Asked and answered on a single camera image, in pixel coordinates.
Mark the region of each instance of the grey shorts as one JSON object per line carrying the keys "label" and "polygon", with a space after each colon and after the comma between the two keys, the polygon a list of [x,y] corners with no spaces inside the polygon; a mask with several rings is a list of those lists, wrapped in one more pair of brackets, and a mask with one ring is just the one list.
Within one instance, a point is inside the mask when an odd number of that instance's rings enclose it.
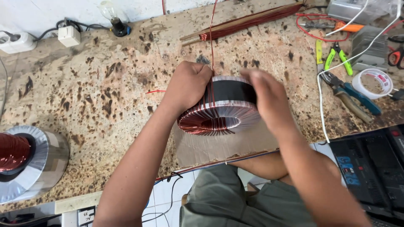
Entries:
{"label": "grey shorts", "polygon": [[230,165],[201,170],[180,214],[180,227],[316,226],[293,186],[272,181],[246,197]]}

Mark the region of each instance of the white wall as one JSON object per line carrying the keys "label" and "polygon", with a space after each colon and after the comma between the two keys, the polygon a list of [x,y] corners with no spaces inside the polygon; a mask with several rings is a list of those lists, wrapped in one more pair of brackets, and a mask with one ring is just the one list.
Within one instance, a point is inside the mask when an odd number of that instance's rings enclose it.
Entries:
{"label": "white wall", "polygon": [[[111,26],[99,12],[102,0],[0,0],[0,30],[29,32],[40,36],[64,17],[85,24]],[[161,0],[110,0],[128,16],[139,21],[163,14]],[[164,0],[166,12],[183,11],[214,3],[215,0]]]}

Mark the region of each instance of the green-handled pliers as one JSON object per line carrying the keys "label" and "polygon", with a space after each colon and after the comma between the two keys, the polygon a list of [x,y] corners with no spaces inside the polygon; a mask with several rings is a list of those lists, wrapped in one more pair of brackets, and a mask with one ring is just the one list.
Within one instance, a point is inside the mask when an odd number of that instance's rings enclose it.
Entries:
{"label": "green-handled pliers", "polygon": [[[334,43],[334,46],[331,48],[330,54],[327,57],[326,64],[324,66],[325,70],[328,70],[330,68],[331,62],[334,59],[335,53],[338,53],[339,58],[342,60],[342,62],[348,60],[347,57],[345,56],[345,53],[341,48],[339,48],[338,42]],[[354,72],[352,71],[351,63],[349,61],[344,63],[345,69],[347,70],[348,75],[352,75]]]}

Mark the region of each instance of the white cable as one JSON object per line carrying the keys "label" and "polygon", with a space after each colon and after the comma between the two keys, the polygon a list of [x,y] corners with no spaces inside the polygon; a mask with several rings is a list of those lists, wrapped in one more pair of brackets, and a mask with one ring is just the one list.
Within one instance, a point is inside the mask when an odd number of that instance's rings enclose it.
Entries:
{"label": "white cable", "polygon": [[368,5],[368,2],[369,2],[369,0],[366,0],[365,5],[363,5],[363,8],[362,8],[362,9],[359,11],[359,13],[358,13],[356,16],[354,16],[354,17],[352,18],[352,20],[350,20],[346,25],[344,25],[343,27],[341,27],[341,28],[339,28],[339,29],[337,29],[337,30],[335,30],[335,31],[333,31],[333,32],[330,32],[330,33],[326,34],[326,36],[332,35],[332,34],[334,34],[335,32],[339,32],[339,31],[341,31],[342,29],[346,28],[348,25],[350,25],[350,24],[365,10],[366,6]]}
{"label": "white cable", "polygon": [[332,70],[332,69],[335,69],[336,67],[339,67],[339,66],[343,65],[344,63],[348,62],[348,61],[351,60],[352,58],[355,58],[355,57],[357,57],[357,56],[359,56],[359,55],[365,53],[365,52],[372,46],[372,44],[375,42],[375,40],[376,40],[380,35],[382,35],[383,32],[384,32],[387,28],[389,28],[391,25],[393,25],[393,23],[400,17],[400,14],[401,14],[401,8],[400,8],[400,6],[401,6],[401,1],[402,1],[402,0],[397,0],[397,3],[398,3],[398,4],[397,4],[397,15],[396,15],[396,18],[395,18],[389,25],[387,25],[387,27],[385,27],[385,28],[372,40],[372,42],[370,42],[368,48],[366,48],[366,49],[365,49],[364,51],[362,51],[361,53],[359,53],[359,54],[357,54],[357,55],[355,55],[355,56],[349,58],[348,60],[344,61],[343,63],[341,63],[341,64],[339,64],[339,65],[337,65],[337,66],[334,66],[334,67],[332,67],[332,68],[329,68],[329,69],[327,69],[327,70],[324,70],[323,72],[321,72],[321,73],[319,73],[319,74],[317,75],[318,91],[320,92],[320,115],[321,115],[321,125],[322,125],[322,127],[323,127],[323,132],[324,132],[324,136],[325,136],[325,138],[326,138],[326,140],[327,140],[327,143],[330,143],[330,140],[328,139],[327,131],[326,131],[326,126],[325,126],[325,124],[324,124],[323,98],[322,98],[321,87],[320,87],[320,74],[322,74],[322,73],[324,73],[324,72],[327,72],[327,71],[330,71],[330,70]]}

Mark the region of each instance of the person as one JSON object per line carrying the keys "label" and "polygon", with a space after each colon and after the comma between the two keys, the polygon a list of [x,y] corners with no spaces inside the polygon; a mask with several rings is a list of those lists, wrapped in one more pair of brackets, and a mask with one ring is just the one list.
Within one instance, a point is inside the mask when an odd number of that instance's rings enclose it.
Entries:
{"label": "person", "polygon": [[[213,72],[183,61],[164,97],[105,185],[93,225],[141,226],[175,120],[202,97]],[[313,151],[296,127],[282,83],[260,70],[242,70],[253,85],[258,111],[280,152],[200,171],[181,226],[371,226],[359,203],[341,185],[337,166]],[[246,197],[237,168],[272,180]]]}

